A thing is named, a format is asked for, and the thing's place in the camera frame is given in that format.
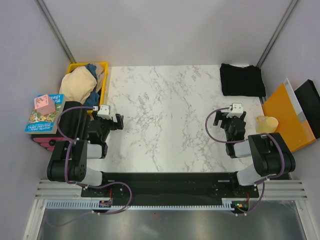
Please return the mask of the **cream yellow t shirt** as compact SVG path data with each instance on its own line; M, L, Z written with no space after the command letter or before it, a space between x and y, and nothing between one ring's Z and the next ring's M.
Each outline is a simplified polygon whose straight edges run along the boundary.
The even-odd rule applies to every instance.
M89 74L90 73L85 66L77 67L71 73L68 73L63 77L59 93L63 94L67 101L76 101L84 104L85 81Z

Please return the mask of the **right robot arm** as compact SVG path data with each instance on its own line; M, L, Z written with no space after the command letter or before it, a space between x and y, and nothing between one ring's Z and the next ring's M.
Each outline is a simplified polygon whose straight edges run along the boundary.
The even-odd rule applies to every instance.
M214 126L221 122L220 128L224 130L226 140L218 140L212 135L209 137L225 144L226 154L230 158L252 159L251 165L234 173L233 181L229 184L233 196L240 197L247 191L247 186L277 179L296 169L295 158L280 133L253 134L245 139L246 112L229 117L230 113L226 107L210 113L215 115Z

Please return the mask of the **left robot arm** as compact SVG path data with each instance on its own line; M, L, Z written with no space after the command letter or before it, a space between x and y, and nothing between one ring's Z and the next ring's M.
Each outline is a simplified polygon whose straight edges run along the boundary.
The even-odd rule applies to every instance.
M107 137L111 131L124 128L124 116L111 116L109 105L84 106L67 101L57 118L57 140L46 174L51 182L92 186L99 197L106 196L110 185L103 173L88 167L88 160L104 159L107 155Z

